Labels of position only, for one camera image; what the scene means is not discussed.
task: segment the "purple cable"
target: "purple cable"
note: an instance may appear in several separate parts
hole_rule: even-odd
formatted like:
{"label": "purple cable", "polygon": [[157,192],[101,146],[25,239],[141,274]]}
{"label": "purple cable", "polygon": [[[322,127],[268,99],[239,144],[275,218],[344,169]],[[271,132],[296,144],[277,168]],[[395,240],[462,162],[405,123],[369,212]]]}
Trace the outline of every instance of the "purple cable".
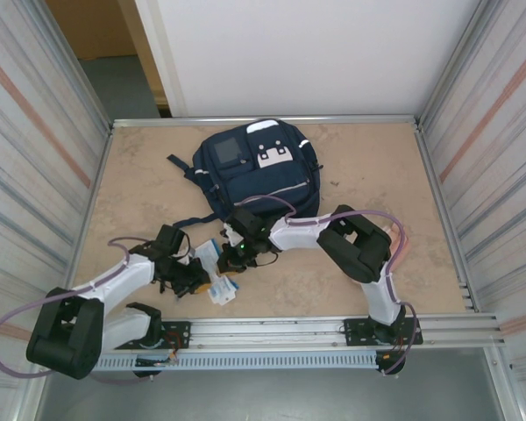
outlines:
{"label": "purple cable", "polygon": [[[71,296],[77,296],[77,295],[82,294],[84,292],[91,291],[93,288],[100,287],[100,286],[104,285],[106,282],[109,282],[111,279],[115,278],[117,275],[121,274],[121,272],[123,272],[125,270],[125,268],[127,267],[127,265],[129,264],[129,259],[131,258],[131,256],[129,255],[129,250],[125,246],[123,246],[122,244],[116,243],[116,241],[119,241],[119,240],[122,240],[122,239],[132,239],[132,240],[137,240],[137,241],[150,241],[149,239],[142,239],[140,237],[117,237],[117,238],[111,239],[107,243],[107,245],[120,248],[124,252],[124,263],[115,272],[113,272],[112,274],[106,275],[104,278],[102,278],[99,281],[97,281],[94,284],[94,286],[90,285],[90,286],[82,288],[82,289],[71,290],[71,291],[68,291],[68,292],[66,292],[64,294],[59,294],[57,296],[50,296],[50,297],[47,297],[47,298],[43,298],[42,300],[35,301],[33,303],[28,303],[26,305],[22,305],[21,307],[15,309],[15,310],[12,310],[9,313],[6,313],[5,315],[3,315],[0,318],[0,326],[3,325],[4,323],[6,323],[6,321],[8,321],[9,319],[13,318],[14,316],[16,316],[19,313],[22,313],[22,312],[27,311],[27,310],[34,309],[36,307],[40,307],[40,306],[48,304],[48,303],[54,303],[55,301],[64,300],[66,298],[70,298]],[[12,370],[9,367],[6,367],[1,361],[0,361],[0,371],[2,371],[3,373],[6,373],[7,375],[11,375],[12,377],[17,377],[18,379],[36,379],[38,377],[43,377],[45,375],[49,375],[49,374],[51,374],[53,372],[52,370],[48,370],[48,371],[39,372],[39,373],[19,373],[18,371],[15,371],[15,370]]]}
{"label": "purple cable", "polygon": [[246,199],[242,200],[239,205],[241,206],[245,202],[248,202],[248,201],[250,201],[252,199],[261,199],[261,198],[273,199],[273,200],[275,200],[277,202],[281,202],[283,204],[286,204],[287,207],[290,208],[291,211],[287,215],[285,215],[284,218],[287,221],[287,224],[292,225],[292,226],[312,226],[312,225],[317,225],[317,224],[325,224],[327,222],[335,221],[336,219],[347,218],[347,217],[354,217],[354,216],[357,216],[357,215],[376,215],[378,217],[387,218],[387,219],[391,220],[392,222],[394,222],[394,224],[397,225],[397,227],[400,230],[400,244],[397,245],[397,248],[395,249],[394,255],[392,256],[392,258],[389,260],[389,262],[386,265],[387,292],[389,293],[389,297],[392,299],[392,301],[394,303],[400,304],[400,305],[405,305],[405,306],[409,307],[409,309],[411,310],[411,313],[413,314],[413,332],[411,333],[411,338],[409,340],[409,344],[407,345],[407,348],[403,352],[403,355],[400,357],[400,359],[398,361],[396,361],[392,367],[390,367],[387,370],[382,371],[382,373],[384,375],[390,374],[393,370],[395,370],[405,360],[405,357],[407,357],[407,355],[409,354],[409,351],[411,350],[411,346],[415,342],[415,336],[416,336],[416,330],[417,330],[417,322],[418,322],[417,321],[417,314],[416,314],[416,311],[415,311],[415,308],[413,307],[413,305],[411,303],[408,303],[407,301],[400,301],[400,300],[398,300],[395,297],[394,286],[392,284],[392,271],[391,271],[391,269],[392,269],[392,266],[394,265],[395,260],[397,259],[397,257],[402,252],[403,246],[404,246],[404,243],[405,243],[405,239],[406,239],[405,230],[403,229],[403,224],[396,217],[390,215],[389,213],[382,212],[381,210],[350,210],[348,212],[341,212],[341,213],[338,213],[337,215],[331,215],[329,217],[321,218],[321,219],[318,219],[318,220],[312,220],[312,221],[296,220],[296,219],[292,219],[292,217],[296,214],[296,208],[292,204],[287,202],[286,200],[281,199],[280,197],[271,196],[271,195],[250,196],[250,197],[247,197]]}

